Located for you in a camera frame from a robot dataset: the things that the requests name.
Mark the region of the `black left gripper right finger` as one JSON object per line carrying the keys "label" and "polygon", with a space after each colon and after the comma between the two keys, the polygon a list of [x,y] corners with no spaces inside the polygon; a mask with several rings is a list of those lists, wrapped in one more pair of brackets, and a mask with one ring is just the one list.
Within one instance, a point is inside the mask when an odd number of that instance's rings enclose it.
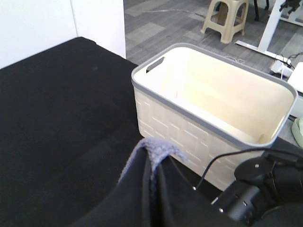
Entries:
{"label": "black left gripper right finger", "polygon": [[158,211],[162,227],[240,227],[241,223],[216,211],[192,185],[172,157],[157,168]]}

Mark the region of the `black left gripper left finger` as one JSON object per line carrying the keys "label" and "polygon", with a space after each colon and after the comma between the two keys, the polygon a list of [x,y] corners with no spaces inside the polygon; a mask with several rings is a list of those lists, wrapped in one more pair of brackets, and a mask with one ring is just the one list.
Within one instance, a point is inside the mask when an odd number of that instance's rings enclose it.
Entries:
{"label": "black left gripper left finger", "polygon": [[72,227],[150,227],[150,162],[139,149],[113,191]]}

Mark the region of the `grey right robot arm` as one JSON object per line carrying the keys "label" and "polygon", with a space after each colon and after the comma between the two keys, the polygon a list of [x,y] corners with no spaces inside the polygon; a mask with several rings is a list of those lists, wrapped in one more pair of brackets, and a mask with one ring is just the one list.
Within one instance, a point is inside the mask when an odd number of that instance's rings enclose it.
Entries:
{"label": "grey right robot arm", "polygon": [[250,148],[216,156],[261,152],[238,164],[234,181],[212,202],[218,214],[248,227],[270,211],[303,202],[303,150],[278,139],[270,148]]}

